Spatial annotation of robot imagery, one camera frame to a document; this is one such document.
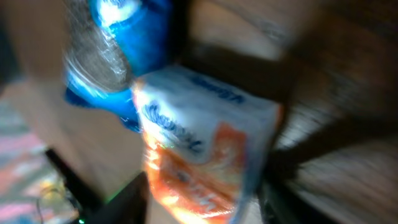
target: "white packaging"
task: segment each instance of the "white packaging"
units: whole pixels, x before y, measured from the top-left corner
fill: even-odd
[[[280,105],[180,66],[143,76],[134,102],[155,198],[183,223],[236,220],[258,182]]]

